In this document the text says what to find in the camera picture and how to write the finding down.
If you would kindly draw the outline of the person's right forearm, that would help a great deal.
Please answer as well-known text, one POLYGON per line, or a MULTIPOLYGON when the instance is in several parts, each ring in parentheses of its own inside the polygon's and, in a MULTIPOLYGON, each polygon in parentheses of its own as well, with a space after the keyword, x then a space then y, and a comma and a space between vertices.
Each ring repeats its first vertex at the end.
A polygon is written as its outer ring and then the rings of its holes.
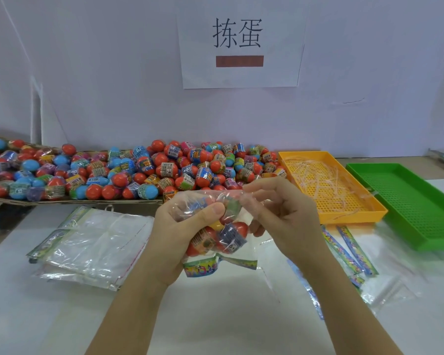
POLYGON ((336 355, 404 355, 328 250, 294 263, 319 300, 336 355))

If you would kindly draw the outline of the brown cardboard tray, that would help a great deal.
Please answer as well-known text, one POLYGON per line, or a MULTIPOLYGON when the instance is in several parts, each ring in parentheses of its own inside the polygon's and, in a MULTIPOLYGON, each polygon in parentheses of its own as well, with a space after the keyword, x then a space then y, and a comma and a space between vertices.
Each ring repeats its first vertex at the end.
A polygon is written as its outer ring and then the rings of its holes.
POLYGON ((38 204, 163 204, 163 198, 127 199, 119 196, 114 199, 77 198, 75 190, 87 184, 87 178, 77 172, 71 180, 63 178, 63 184, 49 185, 54 175, 55 158, 62 149, 22 140, 8 140, 0 137, 0 203, 16 206, 36 206, 38 204))

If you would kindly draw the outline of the white paper sign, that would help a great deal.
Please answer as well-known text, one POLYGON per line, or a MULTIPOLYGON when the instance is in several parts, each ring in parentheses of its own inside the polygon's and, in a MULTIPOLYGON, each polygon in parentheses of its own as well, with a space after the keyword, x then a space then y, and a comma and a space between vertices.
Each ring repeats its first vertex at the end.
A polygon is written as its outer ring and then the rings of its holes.
POLYGON ((306 19, 225 7, 177 12, 184 89, 296 87, 306 19))

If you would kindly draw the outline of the clear bag with toy eggs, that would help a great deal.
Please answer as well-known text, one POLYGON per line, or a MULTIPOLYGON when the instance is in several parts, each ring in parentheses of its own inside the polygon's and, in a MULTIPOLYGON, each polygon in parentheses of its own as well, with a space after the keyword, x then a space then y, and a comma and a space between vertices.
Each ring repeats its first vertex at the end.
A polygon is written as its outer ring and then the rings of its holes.
POLYGON ((242 190, 198 190, 179 192, 165 203, 176 221, 187 220, 212 204, 222 204, 224 215, 205 226, 191 239, 183 257, 183 270, 188 278, 214 274, 222 262, 256 270, 266 276, 259 265, 262 245, 267 240, 257 238, 249 230, 251 214, 243 208, 242 190))

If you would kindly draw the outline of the person's left forearm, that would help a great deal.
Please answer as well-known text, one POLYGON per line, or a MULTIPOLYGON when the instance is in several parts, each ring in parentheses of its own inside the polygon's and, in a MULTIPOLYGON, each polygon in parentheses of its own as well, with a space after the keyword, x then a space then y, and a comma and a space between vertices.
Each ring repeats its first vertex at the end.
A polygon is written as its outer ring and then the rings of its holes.
POLYGON ((161 301, 178 276, 131 273, 84 355, 147 355, 161 301))

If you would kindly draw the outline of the clear bag with colourful header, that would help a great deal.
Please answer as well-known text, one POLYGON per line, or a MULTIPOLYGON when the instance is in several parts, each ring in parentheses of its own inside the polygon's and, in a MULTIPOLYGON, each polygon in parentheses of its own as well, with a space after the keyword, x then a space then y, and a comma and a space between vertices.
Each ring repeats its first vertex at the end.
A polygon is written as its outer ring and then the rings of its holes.
POLYGON ((392 275, 380 274, 347 226, 337 227, 337 230, 341 240, 335 238, 325 225, 321 226, 332 255, 363 302, 377 315, 397 285, 397 279, 392 275))
POLYGON ((325 239, 362 300, 377 311, 385 304, 419 298, 418 262, 386 227, 338 225, 325 239))

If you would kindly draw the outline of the green plastic tray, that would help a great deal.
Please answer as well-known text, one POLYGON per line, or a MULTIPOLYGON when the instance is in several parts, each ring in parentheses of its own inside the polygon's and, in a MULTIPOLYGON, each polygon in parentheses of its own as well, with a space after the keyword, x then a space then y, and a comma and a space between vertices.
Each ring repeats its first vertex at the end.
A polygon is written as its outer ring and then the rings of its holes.
POLYGON ((398 163, 346 170, 386 207, 385 222, 415 251, 444 251, 444 193, 398 163))

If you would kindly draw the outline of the pile of colourful toy eggs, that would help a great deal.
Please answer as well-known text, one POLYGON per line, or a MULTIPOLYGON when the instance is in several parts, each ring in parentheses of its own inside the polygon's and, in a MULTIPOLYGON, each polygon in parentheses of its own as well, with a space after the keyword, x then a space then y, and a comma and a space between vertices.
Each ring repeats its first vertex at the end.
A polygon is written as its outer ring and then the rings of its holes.
POLYGON ((263 145, 161 139, 131 149, 77 150, 0 138, 0 200, 164 202, 179 191, 241 190, 254 180, 287 177, 263 145))

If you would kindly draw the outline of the orange egg with blue label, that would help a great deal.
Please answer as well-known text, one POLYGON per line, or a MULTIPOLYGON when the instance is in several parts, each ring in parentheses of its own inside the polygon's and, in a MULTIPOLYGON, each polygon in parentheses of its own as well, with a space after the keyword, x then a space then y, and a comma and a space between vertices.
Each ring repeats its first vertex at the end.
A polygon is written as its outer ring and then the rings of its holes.
POLYGON ((233 222, 225 225, 218 234, 217 249, 224 254, 233 254, 247 243, 249 226, 242 222, 233 222))

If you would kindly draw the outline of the clear bag with blue edge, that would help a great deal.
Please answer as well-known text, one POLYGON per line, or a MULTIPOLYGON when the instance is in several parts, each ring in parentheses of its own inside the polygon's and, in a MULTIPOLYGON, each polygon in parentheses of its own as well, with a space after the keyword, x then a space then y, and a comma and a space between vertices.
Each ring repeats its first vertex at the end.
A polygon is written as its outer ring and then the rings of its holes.
POLYGON ((320 319, 322 321, 324 321, 324 315, 323 315, 322 310, 321 310, 319 299, 318 299, 317 295, 315 294, 313 288, 311 287, 309 282, 305 279, 305 277, 303 276, 301 270, 290 259, 287 259, 286 261, 287 261, 288 265, 290 266, 290 268, 292 269, 292 271, 294 272, 294 274, 296 275, 296 277, 298 278, 299 282, 306 289, 306 291, 307 291, 309 297, 311 298, 312 303, 313 303, 313 305, 314 305, 314 307, 316 309, 316 312, 318 313, 320 319))

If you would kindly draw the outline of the pile of clear plastic strips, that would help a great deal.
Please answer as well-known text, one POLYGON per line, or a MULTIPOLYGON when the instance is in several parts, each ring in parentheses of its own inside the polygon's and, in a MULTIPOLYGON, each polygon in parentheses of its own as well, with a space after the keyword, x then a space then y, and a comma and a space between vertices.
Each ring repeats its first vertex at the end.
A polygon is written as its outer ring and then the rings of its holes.
POLYGON ((285 166, 298 188, 316 203, 321 224, 349 222, 348 217, 374 212, 373 196, 344 167, 293 156, 285 166))

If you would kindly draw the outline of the person's right hand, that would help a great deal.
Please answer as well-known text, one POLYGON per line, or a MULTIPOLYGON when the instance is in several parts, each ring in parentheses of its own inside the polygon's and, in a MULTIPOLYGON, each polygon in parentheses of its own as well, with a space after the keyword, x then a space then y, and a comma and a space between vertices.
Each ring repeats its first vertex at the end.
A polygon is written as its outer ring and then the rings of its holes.
POLYGON ((242 206, 252 219, 263 223, 278 249, 292 262, 329 251, 315 202, 289 180, 262 178, 245 184, 243 191, 242 206))

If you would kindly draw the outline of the orange plastic tray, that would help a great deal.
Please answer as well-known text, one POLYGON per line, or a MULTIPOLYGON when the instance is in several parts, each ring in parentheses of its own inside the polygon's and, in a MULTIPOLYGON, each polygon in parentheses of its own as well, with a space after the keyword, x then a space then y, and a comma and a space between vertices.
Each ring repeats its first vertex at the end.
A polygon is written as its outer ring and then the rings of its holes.
POLYGON ((377 223, 387 209, 326 151, 280 151, 287 178, 316 203, 320 224, 377 223))

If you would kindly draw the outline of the stack of clear plastic bags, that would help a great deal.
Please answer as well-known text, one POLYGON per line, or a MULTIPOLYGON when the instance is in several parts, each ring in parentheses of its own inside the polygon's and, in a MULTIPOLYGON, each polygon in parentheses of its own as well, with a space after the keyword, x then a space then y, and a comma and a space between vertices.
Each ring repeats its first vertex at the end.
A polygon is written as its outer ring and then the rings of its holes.
POLYGON ((153 216, 80 206, 26 256, 41 279, 118 291, 153 224, 153 216))

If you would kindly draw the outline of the person's left hand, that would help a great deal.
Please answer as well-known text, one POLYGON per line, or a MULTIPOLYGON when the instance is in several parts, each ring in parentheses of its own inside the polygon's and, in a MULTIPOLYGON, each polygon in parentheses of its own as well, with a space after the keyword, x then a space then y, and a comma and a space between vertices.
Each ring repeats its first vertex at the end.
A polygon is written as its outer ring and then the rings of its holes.
POLYGON ((147 284, 168 287, 182 272, 183 258, 191 239, 201 229, 188 229, 185 220, 195 195, 189 192, 177 195, 157 211, 151 234, 137 266, 142 269, 147 284))

